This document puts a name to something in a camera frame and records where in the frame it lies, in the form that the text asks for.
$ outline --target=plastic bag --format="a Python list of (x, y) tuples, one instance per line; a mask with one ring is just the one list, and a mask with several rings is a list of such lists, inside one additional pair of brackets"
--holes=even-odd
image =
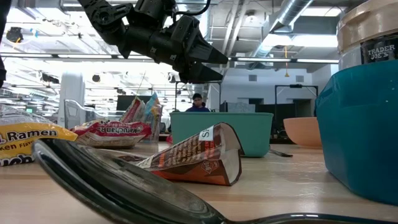
[(124, 112), (122, 117), (120, 118), (120, 122), (122, 123), (133, 123), (142, 121), (145, 110), (145, 103), (140, 100), (137, 96), (132, 101), (129, 108)]
[(74, 141), (77, 135), (39, 115), (0, 104), (0, 166), (33, 162), (30, 149), (39, 138)]
[(162, 105), (159, 103), (157, 94), (154, 93), (148, 101), (143, 122), (150, 126), (152, 134), (144, 138), (144, 142), (159, 142), (160, 122), (162, 119)]
[(76, 142), (93, 147), (120, 149), (132, 148), (142, 138), (150, 135), (150, 127), (142, 122), (95, 120), (71, 129), (79, 135)]
[(169, 180), (233, 185), (241, 173), (244, 154), (234, 129), (219, 123), (153, 156), (117, 156)]

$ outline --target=orange bowl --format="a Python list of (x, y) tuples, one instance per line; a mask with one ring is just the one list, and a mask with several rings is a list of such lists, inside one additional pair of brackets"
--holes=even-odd
[(294, 143), (301, 147), (322, 148), (317, 118), (284, 119), (285, 130)]

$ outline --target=desk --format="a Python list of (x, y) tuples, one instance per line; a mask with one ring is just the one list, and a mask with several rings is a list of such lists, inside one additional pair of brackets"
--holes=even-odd
[[(132, 152), (164, 149), (137, 146)], [(178, 183), (232, 220), (289, 212), (314, 212), (398, 221), (398, 207), (352, 194), (327, 172), (321, 150), (294, 145), (271, 148), (291, 158), (267, 154), (243, 158), (243, 173), (232, 187)], [(109, 221), (61, 189), (36, 163), (0, 167), (0, 221), (7, 224), (105, 224)]]

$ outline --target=teal bin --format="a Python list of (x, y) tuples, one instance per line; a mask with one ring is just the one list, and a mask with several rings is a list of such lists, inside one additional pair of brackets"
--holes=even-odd
[(334, 74), (315, 108), (326, 168), (354, 193), (398, 205), (398, 60)]
[(210, 126), (225, 122), (236, 131), (247, 157), (262, 157), (269, 150), (273, 114), (173, 112), (173, 142), (178, 143)]

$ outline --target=container lid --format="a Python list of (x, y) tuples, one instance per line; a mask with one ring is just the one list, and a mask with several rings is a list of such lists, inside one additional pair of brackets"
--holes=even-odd
[(338, 50), (398, 32), (398, 0), (370, 0), (347, 13), (338, 23)]

